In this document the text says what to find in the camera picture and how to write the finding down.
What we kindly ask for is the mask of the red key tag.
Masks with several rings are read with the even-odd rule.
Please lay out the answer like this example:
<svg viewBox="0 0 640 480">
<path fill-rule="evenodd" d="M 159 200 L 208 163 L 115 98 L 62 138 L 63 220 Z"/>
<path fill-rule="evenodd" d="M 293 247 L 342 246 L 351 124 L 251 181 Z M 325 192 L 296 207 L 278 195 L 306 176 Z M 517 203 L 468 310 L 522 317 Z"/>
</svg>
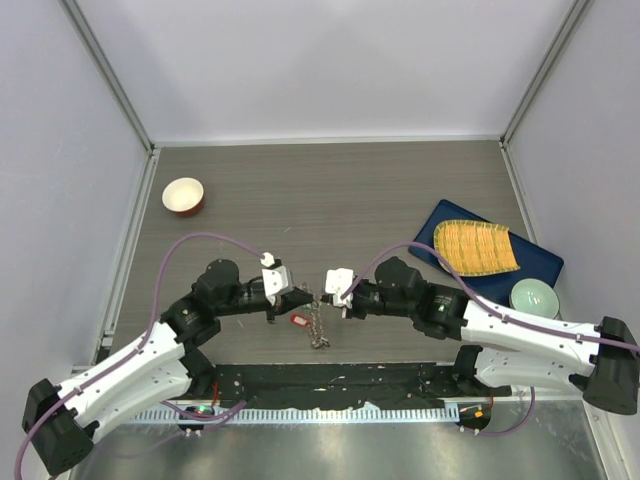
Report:
<svg viewBox="0 0 640 480">
<path fill-rule="evenodd" d="M 312 325 L 312 321 L 310 318 L 300 314 L 293 314 L 290 317 L 290 321 L 292 324 L 302 328 L 309 328 Z"/>
</svg>

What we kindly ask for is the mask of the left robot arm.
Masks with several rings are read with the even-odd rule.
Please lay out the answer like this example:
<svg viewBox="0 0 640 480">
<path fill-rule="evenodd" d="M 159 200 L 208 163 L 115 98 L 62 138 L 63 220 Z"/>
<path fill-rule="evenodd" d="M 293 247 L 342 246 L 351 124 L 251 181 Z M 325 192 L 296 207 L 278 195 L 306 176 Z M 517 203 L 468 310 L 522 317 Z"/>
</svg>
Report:
<svg viewBox="0 0 640 480">
<path fill-rule="evenodd" d="M 280 262 L 243 283 L 233 261 L 215 260 L 189 293 L 153 315 L 138 339 L 59 384 L 44 378 L 32 385 L 22 418 L 25 443 L 49 475 L 60 475 L 149 406 L 181 396 L 205 397 L 216 369 L 199 348 L 220 332 L 222 317 L 262 312 L 274 321 L 313 300 Z"/>
</svg>

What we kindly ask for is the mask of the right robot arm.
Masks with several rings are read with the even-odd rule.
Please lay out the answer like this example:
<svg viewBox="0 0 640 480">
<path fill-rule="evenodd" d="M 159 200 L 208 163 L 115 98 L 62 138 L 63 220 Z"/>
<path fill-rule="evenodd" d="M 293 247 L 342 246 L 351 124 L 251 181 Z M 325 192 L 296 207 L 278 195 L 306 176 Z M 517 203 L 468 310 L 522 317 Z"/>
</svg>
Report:
<svg viewBox="0 0 640 480">
<path fill-rule="evenodd" d="M 408 318 L 430 338 L 464 342 L 451 371 L 462 394 L 521 385 L 578 391 L 588 404 L 618 415 L 638 411 L 639 347 L 622 320 L 591 324 L 524 314 L 430 283 L 397 257 L 379 264 L 371 280 L 351 269 L 328 271 L 322 300 L 346 318 Z"/>
</svg>

